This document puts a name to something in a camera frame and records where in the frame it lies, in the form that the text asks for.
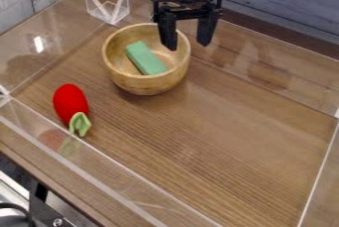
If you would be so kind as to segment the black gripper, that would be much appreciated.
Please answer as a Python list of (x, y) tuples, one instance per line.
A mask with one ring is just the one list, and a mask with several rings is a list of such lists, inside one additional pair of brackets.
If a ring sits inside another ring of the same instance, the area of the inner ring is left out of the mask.
[(169, 51), (177, 48), (176, 20), (198, 19), (196, 41), (201, 46), (210, 43), (222, 0), (150, 0), (152, 21), (157, 23), (160, 41)]

